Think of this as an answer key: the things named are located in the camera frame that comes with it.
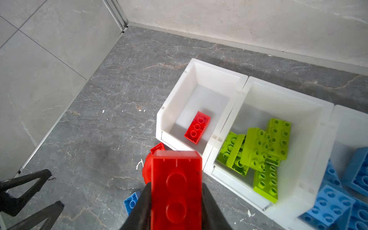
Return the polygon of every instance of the lego brick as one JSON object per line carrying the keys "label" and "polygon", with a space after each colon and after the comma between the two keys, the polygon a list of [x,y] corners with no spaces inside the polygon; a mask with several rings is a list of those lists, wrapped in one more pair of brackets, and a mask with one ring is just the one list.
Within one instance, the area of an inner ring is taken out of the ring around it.
{"label": "lego brick", "polygon": [[196,151],[156,151],[152,158],[151,230],[200,230],[202,158]]}
{"label": "lego brick", "polygon": [[307,213],[326,226],[331,226],[355,202],[355,199],[341,190],[342,188],[324,181],[317,194],[314,207]]}
{"label": "lego brick", "polygon": [[271,136],[260,128],[249,128],[245,139],[240,163],[262,172]]}
{"label": "lego brick", "polygon": [[350,212],[344,213],[336,222],[339,230],[367,230],[368,205],[356,200]]}
{"label": "lego brick", "polygon": [[194,144],[198,144],[210,120],[211,120],[211,117],[198,111],[192,123],[190,124],[187,132],[184,134],[185,138],[187,138]]}
{"label": "lego brick", "polygon": [[271,135],[269,154],[286,160],[289,146],[291,123],[271,118],[267,125],[267,132]]}
{"label": "lego brick", "polygon": [[281,161],[277,156],[267,155],[267,158],[266,158],[265,162],[266,162],[266,164],[279,167]]}
{"label": "lego brick", "polygon": [[155,147],[151,149],[151,153],[154,154],[157,150],[165,150],[165,146],[162,142],[158,143]]}
{"label": "lego brick", "polygon": [[318,230],[327,230],[328,229],[328,226],[327,225],[325,225],[321,221],[317,220],[313,216],[309,215],[308,213],[304,213],[303,215],[300,216],[300,218],[304,222],[306,222],[307,224],[309,224],[312,227],[314,227],[315,229],[318,229]]}
{"label": "lego brick", "polygon": [[142,169],[142,176],[146,184],[148,182],[151,182],[152,156],[157,150],[165,150],[165,146],[162,142],[158,143],[155,147],[151,149],[151,152],[148,153],[144,161],[144,165]]}
{"label": "lego brick", "polygon": [[266,165],[263,172],[255,172],[253,190],[272,203],[277,202],[279,196],[277,194],[277,172],[275,166]]}
{"label": "lego brick", "polygon": [[333,167],[331,160],[328,161],[327,168],[325,171],[325,175],[323,176],[323,179],[342,188],[340,179],[336,174],[335,168]]}
{"label": "lego brick", "polygon": [[247,174],[249,169],[249,166],[245,166],[240,163],[240,156],[243,151],[244,141],[244,134],[236,135],[233,132],[229,132],[217,157],[219,162],[243,176]]}
{"label": "lego brick", "polygon": [[125,209],[127,210],[128,215],[132,212],[140,196],[141,196],[141,192],[137,191],[124,200],[124,206],[125,206]]}
{"label": "lego brick", "polygon": [[368,197],[368,147],[356,149],[342,183]]}

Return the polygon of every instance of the floor tile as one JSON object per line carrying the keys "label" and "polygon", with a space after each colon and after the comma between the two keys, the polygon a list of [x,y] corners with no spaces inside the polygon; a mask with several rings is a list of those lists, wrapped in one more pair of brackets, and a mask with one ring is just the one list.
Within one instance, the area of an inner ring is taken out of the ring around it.
{"label": "floor tile", "polygon": [[14,34],[15,31],[17,31],[17,28],[0,17],[0,47],[10,38],[11,35]]}
{"label": "floor tile", "polygon": [[[2,95],[2,100],[11,103],[17,122],[33,143],[24,151],[27,159],[87,81],[21,31],[0,49],[0,69],[0,85],[7,97]],[[0,168],[8,164],[2,156],[0,162]]]}
{"label": "floor tile", "polygon": [[0,181],[13,178],[32,154],[35,145],[13,107],[9,95],[0,85]]}
{"label": "floor tile", "polygon": [[21,31],[86,79],[120,37],[101,0],[48,0]]}
{"label": "floor tile", "polygon": [[0,0],[0,15],[19,28],[45,0]]}

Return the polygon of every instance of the green lego brick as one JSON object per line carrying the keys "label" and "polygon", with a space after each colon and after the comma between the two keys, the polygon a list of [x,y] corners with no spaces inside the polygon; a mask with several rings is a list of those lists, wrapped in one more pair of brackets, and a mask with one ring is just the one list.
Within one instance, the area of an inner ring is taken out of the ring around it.
{"label": "green lego brick", "polygon": [[266,165],[263,172],[255,172],[253,190],[272,203],[277,202],[279,196],[277,195],[277,173],[275,166]]}
{"label": "green lego brick", "polygon": [[271,136],[260,128],[249,128],[240,163],[263,171]]}
{"label": "green lego brick", "polygon": [[244,134],[236,135],[233,132],[229,132],[217,156],[217,160],[245,176],[249,167],[239,162],[244,146],[244,139]]}
{"label": "green lego brick", "polygon": [[271,135],[269,154],[286,160],[291,123],[276,118],[268,122],[267,132]]}
{"label": "green lego brick", "polygon": [[265,161],[266,164],[273,165],[276,167],[280,166],[280,159],[277,156],[268,155]]}

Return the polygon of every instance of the red brick in bin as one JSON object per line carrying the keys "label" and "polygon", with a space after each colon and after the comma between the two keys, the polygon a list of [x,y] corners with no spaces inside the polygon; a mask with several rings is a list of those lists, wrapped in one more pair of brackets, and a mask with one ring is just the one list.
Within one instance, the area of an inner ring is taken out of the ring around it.
{"label": "red brick in bin", "polygon": [[201,230],[202,158],[198,152],[156,151],[151,189],[151,230]]}
{"label": "red brick in bin", "polygon": [[187,138],[194,144],[198,144],[210,120],[210,116],[207,116],[206,114],[198,111],[187,132],[184,134],[185,138]]}

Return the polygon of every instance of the gray marble floor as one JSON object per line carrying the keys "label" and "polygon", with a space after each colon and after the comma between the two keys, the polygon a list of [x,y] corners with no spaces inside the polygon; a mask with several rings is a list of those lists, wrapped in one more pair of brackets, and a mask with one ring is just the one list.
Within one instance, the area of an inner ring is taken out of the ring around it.
{"label": "gray marble floor", "polygon": [[[46,168],[52,180],[6,224],[61,200],[54,230],[119,229],[123,200],[145,185],[136,166],[158,143],[156,113],[191,58],[368,112],[366,76],[129,27],[22,173]],[[281,229],[205,174],[203,181],[233,229]]]}

